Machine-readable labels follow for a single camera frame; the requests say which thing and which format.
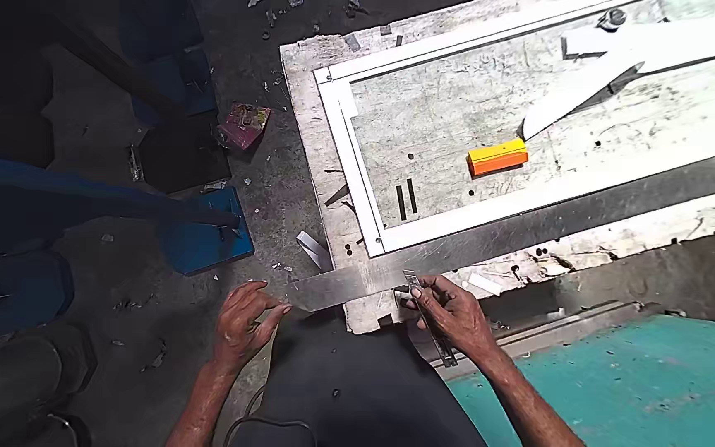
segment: worn wooden table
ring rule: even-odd
[[[536,8],[538,2],[476,0],[390,25],[353,34],[352,51],[343,36],[316,36],[281,47],[288,89],[322,212],[335,268],[367,259],[349,197],[327,207],[325,201],[345,184],[312,71],[396,44],[417,41],[509,12]],[[710,0],[642,0],[624,7],[629,22],[652,23],[715,16]],[[591,26],[597,16],[518,36],[490,46],[432,60],[353,84],[358,116],[353,126],[361,144],[383,221],[401,223],[396,185],[412,178],[418,213],[431,216],[479,200],[541,184],[570,172],[592,169],[614,157],[641,157],[649,151],[715,141],[715,60],[645,76],[598,105],[573,113],[527,142],[530,162],[514,171],[472,180],[465,166],[469,149],[515,137],[528,106],[565,73],[593,58],[563,60],[560,35]],[[452,280],[478,297],[484,290],[467,285],[479,273],[511,290],[545,281],[571,269],[611,262],[675,241],[715,232],[715,194],[625,219],[557,241],[449,272]],[[516,274],[511,271],[517,266]],[[380,318],[403,320],[392,292],[354,300],[345,306],[356,333],[378,329]]]

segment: teal surface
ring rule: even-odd
[[[653,316],[516,361],[588,445],[715,445],[715,322]],[[520,445],[481,375],[447,383],[485,441]]]

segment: right hand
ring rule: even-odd
[[[429,311],[455,348],[472,360],[499,349],[482,308],[471,292],[440,274],[420,276],[418,280],[423,289],[412,289],[410,292]],[[426,328],[423,320],[418,321],[418,327]]]

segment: steel straightedge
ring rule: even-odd
[[[715,157],[296,281],[286,297],[322,310],[407,284],[402,269],[441,274],[714,193]]]

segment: finger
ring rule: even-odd
[[[281,322],[283,315],[288,313],[292,309],[292,305],[284,304],[275,306],[272,312],[266,317],[266,320],[262,321],[255,331],[255,340],[261,345],[257,348],[263,347],[272,337],[272,332],[277,327],[278,323]]]
[[[247,281],[243,282],[242,284],[238,285],[235,289],[231,290],[230,293],[228,293],[228,298],[225,299],[227,302],[228,300],[235,298],[239,299],[242,298],[251,292],[255,292],[256,290],[263,289],[266,287],[267,282],[266,281]]]
[[[413,289],[411,293],[418,300],[419,305],[422,305],[439,324],[445,323],[449,318],[452,318],[449,311],[443,309],[442,305],[434,297],[432,289]]]
[[[253,292],[247,299],[250,300],[247,305],[247,312],[253,320],[258,318],[264,310],[273,309],[281,303],[277,299],[274,299],[272,295],[262,292],[261,290]]]
[[[403,305],[404,307],[406,307],[406,308],[408,308],[408,309],[418,310],[418,306],[415,305],[415,300],[409,300],[409,299],[407,299],[407,298],[402,298],[402,299],[401,299],[401,303],[402,303],[402,305]]]
[[[418,280],[422,286],[431,287],[432,290],[446,295],[449,299],[458,297],[463,290],[462,287],[457,286],[442,274],[423,275],[418,277]]]

